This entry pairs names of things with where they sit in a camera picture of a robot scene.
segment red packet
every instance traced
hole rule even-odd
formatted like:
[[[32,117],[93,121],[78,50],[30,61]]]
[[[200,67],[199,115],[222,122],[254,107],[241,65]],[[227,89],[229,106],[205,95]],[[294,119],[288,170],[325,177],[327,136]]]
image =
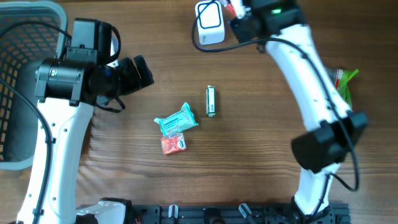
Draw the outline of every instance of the red packet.
[[[174,152],[179,152],[187,148],[184,140],[184,134],[171,134],[162,138],[163,154],[167,155]]]

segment wooden table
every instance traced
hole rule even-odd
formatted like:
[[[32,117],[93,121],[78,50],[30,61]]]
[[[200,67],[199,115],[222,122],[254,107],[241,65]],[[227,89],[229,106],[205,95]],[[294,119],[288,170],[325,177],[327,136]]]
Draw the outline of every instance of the wooden table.
[[[331,201],[350,204],[353,223],[398,219],[398,19],[396,0],[300,1],[324,63],[358,68],[353,108],[370,119],[356,152],[361,188],[334,181]],[[300,166],[290,140],[305,132],[296,101],[273,59],[249,46],[220,54],[192,47],[196,1],[61,2],[69,31],[76,17],[118,28],[121,57],[145,56],[155,84],[123,97],[121,114],[95,110],[86,135],[76,205],[101,197],[135,204],[289,202]],[[236,43],[230,32],[226,44]],[[218,114],[206,117],[205,90],[218,90]],[[156,117],[190,104],[198,127],[185,131],[188,149],[164,156]],[[339,175],[353,183],[351,159]],[[30,170],[0,171],[0,222],[15,220]]]

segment gray basket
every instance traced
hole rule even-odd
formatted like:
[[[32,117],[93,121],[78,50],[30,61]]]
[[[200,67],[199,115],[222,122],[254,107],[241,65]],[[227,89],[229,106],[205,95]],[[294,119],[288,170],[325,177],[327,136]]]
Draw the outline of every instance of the gray basket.
[[[68,25],[67,14],[54,2],[0,2],[0,31],[20,21],[44,21],[63,30]],[[41,60],[59,56],[64,45],[65,36],[50,28],[16,27],[0,39],[1,78],[37,104],[35,70]],[[21,170],[32,165],[37,125],[28,106],[0,84],[0,169]]]

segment teal snack package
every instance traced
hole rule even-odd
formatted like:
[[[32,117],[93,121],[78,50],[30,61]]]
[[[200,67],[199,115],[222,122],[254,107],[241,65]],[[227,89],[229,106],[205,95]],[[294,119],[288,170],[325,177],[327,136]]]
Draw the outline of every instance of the teal snack package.
[[[184,130],[199,125],[195,122],[188,103],[184,103],[179,112],[168,118],[155,118],[154,121],[160,125],[160,130],[164,137],[169,134],[181,133]]]

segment white rectangular object with blue outline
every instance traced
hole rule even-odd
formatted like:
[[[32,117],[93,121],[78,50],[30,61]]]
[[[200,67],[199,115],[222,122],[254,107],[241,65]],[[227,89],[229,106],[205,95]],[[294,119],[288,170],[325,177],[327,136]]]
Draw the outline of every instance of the white rectangular object with blue outline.
[[[204,10],[209,2],[211,1],[201,1],[195,6],[197,17],[203,11],[197,22],[199,43],[202,45],[220,43],[225,37],[221,4],[214,1]]]

